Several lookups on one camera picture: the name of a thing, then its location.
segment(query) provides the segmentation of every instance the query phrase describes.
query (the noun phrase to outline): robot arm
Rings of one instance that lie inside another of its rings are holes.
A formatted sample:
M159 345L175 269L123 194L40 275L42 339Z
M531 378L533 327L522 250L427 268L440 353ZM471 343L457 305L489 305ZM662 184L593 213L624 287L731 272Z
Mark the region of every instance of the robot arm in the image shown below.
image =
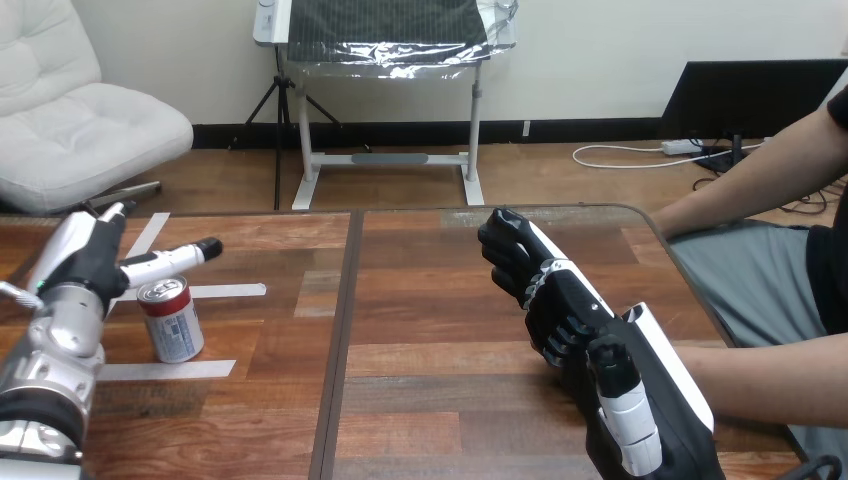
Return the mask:
M527 311L534 348L559 369L586 420L586 450L605 480L724 478L712 412L644 303L616 316L565 254L531 221L495 209L480 227L492 280ZM800 480L839 459L787 472Z
M211 260L208 238L116 265L126 207L99 218L70 215L48 241L28 291L0 282L33 319L0 367L0 471L3 478L81 478L82 446L109 302L129 287L167 278Z

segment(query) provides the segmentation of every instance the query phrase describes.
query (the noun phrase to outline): black t-shirt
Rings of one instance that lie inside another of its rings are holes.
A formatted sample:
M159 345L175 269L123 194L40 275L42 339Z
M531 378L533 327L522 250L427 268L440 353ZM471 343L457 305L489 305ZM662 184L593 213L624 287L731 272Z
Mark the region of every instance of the black t-shirt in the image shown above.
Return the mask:
M833 120L848 130L848 87L827 104ZM833 228L816 225L807 238L807 274L824 328L848 332L848 194L843 193Z

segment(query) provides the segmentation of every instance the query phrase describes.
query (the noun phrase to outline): black monitor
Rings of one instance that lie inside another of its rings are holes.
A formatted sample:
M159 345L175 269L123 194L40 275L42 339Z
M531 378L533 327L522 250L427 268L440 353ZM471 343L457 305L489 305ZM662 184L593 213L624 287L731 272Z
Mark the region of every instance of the black monitor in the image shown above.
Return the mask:
M815 111L848 59L688 62L660 122L663 139L733 140L775 135Z

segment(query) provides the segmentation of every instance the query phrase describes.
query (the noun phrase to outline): black baseboard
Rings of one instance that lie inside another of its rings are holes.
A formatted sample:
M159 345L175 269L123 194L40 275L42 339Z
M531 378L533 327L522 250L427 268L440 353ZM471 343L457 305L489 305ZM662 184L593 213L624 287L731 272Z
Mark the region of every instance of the black baseboard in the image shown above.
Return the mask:
M521 120L480 124L480 143L566 143L655 140L659 118L601 118L583 120L534 120L522 137ZM468 144L468 122L349 123L338 129L329 123L310 125L316 149L371 146L424 146ZM193 148L227 148L234 138L237 148L274 148L276 124L194 125ZM300 148L297 125L284 132L283 145Z

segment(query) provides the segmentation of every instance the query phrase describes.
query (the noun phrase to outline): white chair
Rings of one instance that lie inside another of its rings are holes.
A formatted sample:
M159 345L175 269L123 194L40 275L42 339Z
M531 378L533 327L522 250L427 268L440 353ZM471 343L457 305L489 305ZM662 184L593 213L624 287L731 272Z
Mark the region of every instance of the white chair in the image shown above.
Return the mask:
M179 157L192 140L191 123L170 106L100 83L100 65L70 0L0 0L4 203L31 213L61 211ZM108 200L159 187L130 187Z

